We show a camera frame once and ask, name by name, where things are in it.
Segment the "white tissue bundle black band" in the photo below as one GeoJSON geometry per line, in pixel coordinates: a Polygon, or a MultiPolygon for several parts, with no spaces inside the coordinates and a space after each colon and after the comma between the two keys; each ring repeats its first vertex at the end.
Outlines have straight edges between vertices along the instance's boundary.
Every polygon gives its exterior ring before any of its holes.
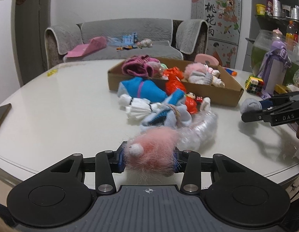
{"type": "Polygon", "coordinates": [[[128,119],[143,120],[151,113],[156,113],[157,111],[159,111],[161,107],[162,103],[147,104],[144,102],[132,102],[129,106],[125,107],[125,112],[128,119]]]}

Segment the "blue sock with pink band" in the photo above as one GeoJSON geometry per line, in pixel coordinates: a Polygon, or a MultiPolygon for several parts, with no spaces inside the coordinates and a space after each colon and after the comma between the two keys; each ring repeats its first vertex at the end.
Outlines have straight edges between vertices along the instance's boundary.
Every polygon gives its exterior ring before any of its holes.
{"type": "Polygon", "coordinates": [[[132,98],[144,98],[151,103],[163,102],[168,96],[152,80],[134,77],[119,83],[117,95],[127,94],[132,98]]]}

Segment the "orange plastic bag bundle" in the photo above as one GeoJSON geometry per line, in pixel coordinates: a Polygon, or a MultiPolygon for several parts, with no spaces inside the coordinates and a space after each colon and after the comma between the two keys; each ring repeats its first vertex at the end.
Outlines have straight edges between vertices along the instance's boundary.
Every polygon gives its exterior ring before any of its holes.
{"type": "Polygon", "coordinates": [[[174,93],[177,89],[187,93],[187,90],[181,80],[176,77],[174,74],[168,76],[168,81],[165,84],[165,91],[168,96],[174,93]]]}

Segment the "colourful block strip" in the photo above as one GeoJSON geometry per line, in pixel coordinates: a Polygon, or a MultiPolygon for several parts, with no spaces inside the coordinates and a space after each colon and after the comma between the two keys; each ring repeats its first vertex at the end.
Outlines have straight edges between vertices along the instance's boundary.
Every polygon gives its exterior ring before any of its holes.
{"type": "Polygon", "coordinates": [[[237,76],[237,74],[238,74],[236,71],[233,71],[231,69],[228,69],[228,68],[224,68],[224,69],[227,73],[229,73],[233,77],[237,76]]]}

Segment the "light blue grey sock bundle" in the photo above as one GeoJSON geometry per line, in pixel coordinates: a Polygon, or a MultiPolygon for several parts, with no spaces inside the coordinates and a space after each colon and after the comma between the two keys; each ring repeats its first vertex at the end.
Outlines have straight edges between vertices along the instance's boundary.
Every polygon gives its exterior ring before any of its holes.
{"type": "Polygon", "coordinates": [[[192,123],[192,116],[187,111],[185,104],[166,104],[157,112],[153,112],[145,117],[140,124],[141,131],[146,131],[155,127],[170,127],[177,129],[187,127],[192,123]]]}

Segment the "pink polka dot sock bundle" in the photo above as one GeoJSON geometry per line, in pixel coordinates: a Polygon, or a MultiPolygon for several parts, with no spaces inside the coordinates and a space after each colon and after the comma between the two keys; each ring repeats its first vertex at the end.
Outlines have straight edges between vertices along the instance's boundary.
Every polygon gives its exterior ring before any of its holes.
{"type": "Polygon", "coordinates": [[[161,68],[161,62],[149,55],[136,55],[122,64],[122,73],[135,77],[152,78],[161,68]]]}

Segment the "blue white sock bundle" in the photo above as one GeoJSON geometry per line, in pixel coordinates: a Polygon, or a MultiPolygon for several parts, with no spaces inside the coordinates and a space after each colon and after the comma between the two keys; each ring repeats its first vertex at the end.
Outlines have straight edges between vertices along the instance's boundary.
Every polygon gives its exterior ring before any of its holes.
{"type": "Polygon", "coordinates": [[[175,107],[178,109],[187,109],[186,106],[186,94],[184,91],[180,89],[176,89],[170,96],[168,96],[163,102],[162,102],[162,108],[170,108],[175,107]]]}

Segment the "pink fluffy monster plush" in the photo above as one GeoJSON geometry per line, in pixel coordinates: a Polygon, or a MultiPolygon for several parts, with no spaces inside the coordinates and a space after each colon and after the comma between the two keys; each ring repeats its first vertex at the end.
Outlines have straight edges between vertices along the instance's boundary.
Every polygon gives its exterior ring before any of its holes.
{"type": "Polygon", "coordinates": [[[178,132],[170,127],[148,129],[127,142],[124,148],[126,166],[132,170],[171,175],[178,140],[178,132]]]}

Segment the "orange toy on sofa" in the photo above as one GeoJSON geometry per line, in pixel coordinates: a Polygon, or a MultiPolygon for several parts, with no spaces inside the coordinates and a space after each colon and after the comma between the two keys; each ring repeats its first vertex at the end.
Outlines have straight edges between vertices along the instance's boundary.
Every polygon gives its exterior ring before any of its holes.
{"type": "Polygon", "coordinates": [[[117,51],[132,50],[132,49],[134,49],[133,46],[122,46],[122,47],[116,48],[117,51]]]}

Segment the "grey shelf cabinet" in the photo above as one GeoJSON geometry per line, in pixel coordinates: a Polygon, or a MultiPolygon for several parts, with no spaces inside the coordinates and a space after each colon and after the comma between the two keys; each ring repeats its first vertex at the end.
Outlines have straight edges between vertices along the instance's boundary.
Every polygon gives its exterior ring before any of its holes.
{"type": "Polygon", "coordinates": [[[243,64],[243,70],[247,72],[252,71],[250,57],[260,30],[272,31],[278,28],[285,34],[287,25],[292,20],[291,9],[299,8],[299,0],[251,0],[250,4],[250,31],[245,37],[247,49],[243,64]]]}

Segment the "orange drink bottle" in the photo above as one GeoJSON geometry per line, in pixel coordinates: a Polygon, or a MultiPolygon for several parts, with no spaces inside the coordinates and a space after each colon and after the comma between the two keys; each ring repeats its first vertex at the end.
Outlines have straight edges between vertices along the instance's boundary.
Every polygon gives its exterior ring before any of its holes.
{"type": "Polygon", "coordinates": [[[290,20],[286,29],[286,40],[298,42],[298,33],[294,25],[294,21],[290,20]]]}

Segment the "white cloth with green band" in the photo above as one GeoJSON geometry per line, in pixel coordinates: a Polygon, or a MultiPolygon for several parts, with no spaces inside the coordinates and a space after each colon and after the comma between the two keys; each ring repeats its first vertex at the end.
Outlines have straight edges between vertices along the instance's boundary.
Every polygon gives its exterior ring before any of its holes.
{"type": "Polygon", "coordinates": [[[168,67],[164,63],[156,63],[154,68],[156,76],[158,77],[162,77],[164,75],[164,71],[167,69],[168,67]]]}

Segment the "white pink plush on sofa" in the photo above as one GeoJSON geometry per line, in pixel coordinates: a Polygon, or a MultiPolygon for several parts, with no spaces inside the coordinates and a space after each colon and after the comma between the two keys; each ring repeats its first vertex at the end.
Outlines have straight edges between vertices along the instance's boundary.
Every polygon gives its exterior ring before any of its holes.
{"type": "Polygon", "coordinates": [[[152,47],[152,40],[144,39],[137,43],[138,48],[151,48],[152,47]]]}

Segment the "minnie mouse doll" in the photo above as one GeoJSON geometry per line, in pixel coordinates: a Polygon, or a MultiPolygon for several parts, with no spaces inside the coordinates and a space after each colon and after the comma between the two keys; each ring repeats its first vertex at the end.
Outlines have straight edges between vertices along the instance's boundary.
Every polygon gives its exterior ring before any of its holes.
{"type": "Polygon", "coordinates": [[[193,115],[202,111],[211,111],[211,100],[209,97],[195,96],[194,93],[186,94],[187,111],[193,115]]]}

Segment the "gold yellow box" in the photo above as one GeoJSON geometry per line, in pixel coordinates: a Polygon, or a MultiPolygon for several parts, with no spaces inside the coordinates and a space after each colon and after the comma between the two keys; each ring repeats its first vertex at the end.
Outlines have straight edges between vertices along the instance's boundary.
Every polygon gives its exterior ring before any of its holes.
{"type": "Polygon", "coordinates": [[[284,86],[284,85],[279,85],[276,84],[275,88],[274,88],[274,93],[275,94],[286,94],[288,93],[288,87],[284,86]]]}

